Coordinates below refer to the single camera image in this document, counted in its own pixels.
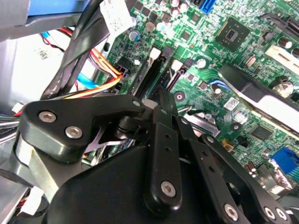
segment capacitor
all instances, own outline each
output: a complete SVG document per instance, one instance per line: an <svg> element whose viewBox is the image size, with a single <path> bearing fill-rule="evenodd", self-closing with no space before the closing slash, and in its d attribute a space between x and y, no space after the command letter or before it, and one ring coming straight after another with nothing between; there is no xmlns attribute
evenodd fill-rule
<svg viewBox="0 0 299 224"><path fill-rule="evenodd" d="M256 167L252 161L249 161L247 164L252 172L256 172Z"/></svg>
<svg viewBox="0 0 299 224"><path fill-rule="evenodd" d="M206 66L206 60L205 59L199 59L197 61L197 67L199 69L203 69Z"/></svg>
<svg viewBox="0 0 299 224"><path fill-rule="evenodd" d="M142 57L137 55L135 58L134 58L134 65L140 65L142 62Z"/></svg>
<svg viewBox="0 0 299 224"><path fill-rule="evenodd" d="M249 168L248 165L245 165L244 168L245 168L245 170L246 170L250 175L252 175L252 172L251 172L251 170L250 170L250 168Z"/></svg>
<svg viewBox="0 0 299 224"><path fill-rule="evenodd" d="M211 87L215 94L219 95L221 93L221 89L217 84L213 84Z"/></svg>
<svg viewBox="0 0 299 224"><path fill-rule="evenodd" d="M165 30L165 28L166 28L166 24L165 24L165 22L160 22L160 23L158 23L157 26L156 26L156 30L157 30L157 31L163 31L163 30Z"/></svg>
<svg viewBox="0 0 299 224"><path fill-rule="evenodd" d="M179 9L178 8L172 8L171 9L171 16L177 17L179 15Z"/></svg>
<svg viewBox="0 0 299 224"><path fill-rule="evenodd" d="M294 57L299 58L299 48L295 48L292 54L294 55Z"/></svg>
<svg viewBox="0 0 299 224"><path fill-rule="evenodd" d="M129 39L130 41L136 42L140 39L140 33L138 30L133 30L130 34L129 34Z"/></svg>
<svg viewBox="0 0 299 224"><path fill-rule="evenodd" d="M189 6L188 6L188 4L185 3L185 2L182 2L182 3L179 5L179 10L180 10L181 13L185 13L185 12L187 12L187 11L188 11L188 8L189 8Z"/></svg>
<svg viewBox="0 0 299 224"><path fill-rule="evenodd" d="M293 43L284 37L279 39L278 44L285 49L290 49L293 46Z"/></svg>
<svg viewBox="0 0 299 224"><path fill-rule="evenodd" d="M171 7L178 7L179 6L179 0L170 0Z"/></svg>

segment blue component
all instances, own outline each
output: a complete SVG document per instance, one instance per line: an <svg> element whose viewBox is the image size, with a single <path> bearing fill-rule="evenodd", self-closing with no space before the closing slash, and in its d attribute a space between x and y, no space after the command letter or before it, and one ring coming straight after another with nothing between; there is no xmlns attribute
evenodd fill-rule
<svg viewBox="0 0 299 224"><path fill-rule="evenodd" d="M200 6L200 10L203 11L205 14L209 14L215 5L216 0L205 0L205 2Z"/></svg>
<svg viewBox="0 0 299 224"><path fill-rule="evenodd" d="M96 83L94 83L92 80L87 78L85 75L83 75L82 73L79 74L77 80L88 89L93 89L99 86Z"/></svg>
<svg viewBox="0 0 299 224"><path fill-rule="evenodd" d="M287 147L280 149L272 156L272 159L286 174L299 183L299 157Z"/></svg>
<svg viewBox="0 0 299 224"><path fill-rule="evenodd" d="M42 32L42 35L46 39L50 36L50 34L48 32Z"/></svg>
<svg viewBox="0 0 299 224"><path fill-rule="evenodd" d="M28 16L81 13L89 0L31 0Z"/></svg>

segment yellow wire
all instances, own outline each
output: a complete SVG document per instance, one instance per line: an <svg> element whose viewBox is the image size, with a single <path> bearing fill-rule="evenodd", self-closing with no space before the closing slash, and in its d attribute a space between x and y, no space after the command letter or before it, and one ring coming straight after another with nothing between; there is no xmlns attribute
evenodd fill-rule
<svg viewBox="0 0 299 224"><path fill-rule="evenodd" d="M110 83L101 85L101 86L96 87L96 88L91 89L91 90L86 90L85 92L81 92L81 93L78 93L76 95L66 97L65 99L75 99L75 98L86 97L86 96L90 96L90 95L93 95L93 94L98 93L98 92L105 91L105 90L115 86L120 80L121 80L121 76L118 77L116 80L110 82Z"/></svg>

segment black integrated circuit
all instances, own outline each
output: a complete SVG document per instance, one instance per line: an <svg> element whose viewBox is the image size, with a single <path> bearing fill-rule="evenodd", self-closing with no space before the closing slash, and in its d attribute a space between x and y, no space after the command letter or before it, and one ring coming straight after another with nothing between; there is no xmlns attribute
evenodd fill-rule
<svg viewBox="0 0 299 224"><path fill-rule="evenodd" d="M236 51L244 42L250 30L232 17L225 22L216 36L216 41L231 51Z"/></svg>
<svg viewBox="0 0 299 224"><path fill-rule="evenodd" d="M261 141L265 141L272 135L272 132L262 126L257 126L250 134Z"/></svg>

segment surface mount component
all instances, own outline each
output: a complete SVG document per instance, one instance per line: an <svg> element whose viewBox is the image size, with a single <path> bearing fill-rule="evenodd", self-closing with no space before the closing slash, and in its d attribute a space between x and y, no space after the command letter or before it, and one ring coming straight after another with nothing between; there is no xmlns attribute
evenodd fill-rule
<svg viewBox="0 0 299 224"><path fill-rule="evenodd" d="M224 23L216 41L231 51L236 51L242 44L250 30L232 17Z"/></svg>

